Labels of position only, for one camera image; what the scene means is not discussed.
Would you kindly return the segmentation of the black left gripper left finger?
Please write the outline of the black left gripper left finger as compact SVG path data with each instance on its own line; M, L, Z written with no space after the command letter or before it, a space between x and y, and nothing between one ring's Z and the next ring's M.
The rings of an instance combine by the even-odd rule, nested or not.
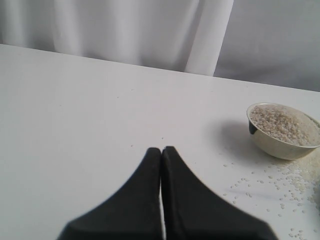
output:
M161 151L148 148L126 183L109 199L70 221L60 240L161 240Z

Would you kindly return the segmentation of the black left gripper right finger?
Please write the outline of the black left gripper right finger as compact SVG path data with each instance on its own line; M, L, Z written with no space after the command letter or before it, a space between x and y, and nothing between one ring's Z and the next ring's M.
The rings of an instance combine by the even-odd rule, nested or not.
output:
M161 155L161 195L168 240L276 240L264 221L203 184L173 146Z

